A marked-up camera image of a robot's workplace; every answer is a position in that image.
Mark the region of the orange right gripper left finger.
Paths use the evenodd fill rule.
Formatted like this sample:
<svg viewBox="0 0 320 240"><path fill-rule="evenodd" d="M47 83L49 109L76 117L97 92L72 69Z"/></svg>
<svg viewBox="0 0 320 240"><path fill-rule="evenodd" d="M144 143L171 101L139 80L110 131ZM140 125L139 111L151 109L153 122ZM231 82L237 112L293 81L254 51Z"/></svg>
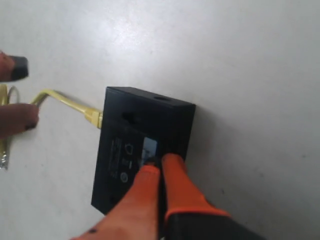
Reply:
<svg viewBox="0 0 320 240"><path fill-rule="evenodd" d="M152 157L135 175L120 202L76 240L156 240L159 220L160 162Z"/></svg>

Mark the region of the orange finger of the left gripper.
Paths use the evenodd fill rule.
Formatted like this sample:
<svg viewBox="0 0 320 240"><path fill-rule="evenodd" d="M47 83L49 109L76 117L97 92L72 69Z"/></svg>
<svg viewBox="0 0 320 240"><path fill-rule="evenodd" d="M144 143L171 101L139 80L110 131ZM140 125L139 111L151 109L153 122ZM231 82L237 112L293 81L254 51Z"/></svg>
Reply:
<svg viewBox="0 0 320 240"><path fill-rule="evenodd" d="M15 103L0 107L0 137L7 138L34 129L39 108L34 104Z"/></svg>

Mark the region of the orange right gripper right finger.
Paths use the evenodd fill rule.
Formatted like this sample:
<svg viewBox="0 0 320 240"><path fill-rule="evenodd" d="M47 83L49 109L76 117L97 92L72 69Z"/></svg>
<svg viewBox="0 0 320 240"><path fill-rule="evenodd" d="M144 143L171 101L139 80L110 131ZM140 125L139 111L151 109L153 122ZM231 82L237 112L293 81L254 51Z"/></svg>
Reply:
<svg viewBox="0 0 320 240"><path fill-rule="evenodd" d="M262 236L211 205L187 175L183 159L173 153L162 158L167 211L167 240L261 240Z"/></svg>

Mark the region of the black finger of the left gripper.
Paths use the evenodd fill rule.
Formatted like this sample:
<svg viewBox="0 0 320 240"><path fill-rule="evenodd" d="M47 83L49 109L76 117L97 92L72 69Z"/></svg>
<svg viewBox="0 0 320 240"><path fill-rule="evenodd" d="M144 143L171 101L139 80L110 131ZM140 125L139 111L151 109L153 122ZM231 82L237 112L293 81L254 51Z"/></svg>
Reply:
<svg viewBox="0 0 320 240"><path fill-rule="evenodd" d="M0 81L15 82L29 76L29 61L24 56L0 52Z"/></svg>

